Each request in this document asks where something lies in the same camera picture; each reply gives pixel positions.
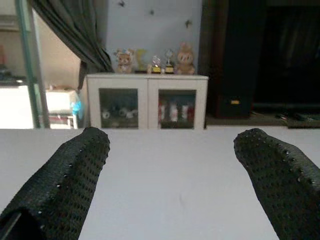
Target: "black speaker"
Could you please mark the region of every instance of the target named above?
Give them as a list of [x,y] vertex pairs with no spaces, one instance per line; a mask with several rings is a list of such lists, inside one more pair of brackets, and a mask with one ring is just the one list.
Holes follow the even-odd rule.
[[208,106],[218,118],[249,117],[265,28],[265,0],[217,0]]

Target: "items inside cabinet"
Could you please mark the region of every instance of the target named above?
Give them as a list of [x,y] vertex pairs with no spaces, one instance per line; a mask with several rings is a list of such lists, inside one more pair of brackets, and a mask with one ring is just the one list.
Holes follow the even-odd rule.
[[99,88],[102,128],[138,128],[138,90]]
[[159,129],[193,129],[196,90],[160,89],[158,100]]

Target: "glass cabinet door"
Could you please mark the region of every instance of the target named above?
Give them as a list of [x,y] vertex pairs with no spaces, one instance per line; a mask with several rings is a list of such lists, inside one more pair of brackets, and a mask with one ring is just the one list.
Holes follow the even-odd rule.
[[159,89],[158,128],[193,129],[196,90]]
[[146,79],[87,78],[91,125],[148,128]]
[[148,81],[150,129],[204,128],[206,79],[149,79]]
[[99,88],[102,128],[139,127],[138,90]]

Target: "teddy bear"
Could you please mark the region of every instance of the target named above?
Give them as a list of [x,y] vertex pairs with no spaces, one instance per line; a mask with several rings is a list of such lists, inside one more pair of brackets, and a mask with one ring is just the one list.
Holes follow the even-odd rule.
[[132,72],[134,54],[135,51],[130,48],[128,50],[118,48],[114,53],[118,62],[118,67],[115,72],[119,74],[130,74]]
[[177,54],[178,64],[176,66],[176,73],[183,75],[195,74],[195,67],[193,65],[194,53],[189,43],[182,42],[180,50]]

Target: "gray curtain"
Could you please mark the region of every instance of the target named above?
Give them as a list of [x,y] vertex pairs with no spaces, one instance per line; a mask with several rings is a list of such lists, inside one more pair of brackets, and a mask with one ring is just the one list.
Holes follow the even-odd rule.
[[29,0],[54,33],[80,59],[80,90],[86,74],[113,72],[111,60],[100,46],[93,0]]

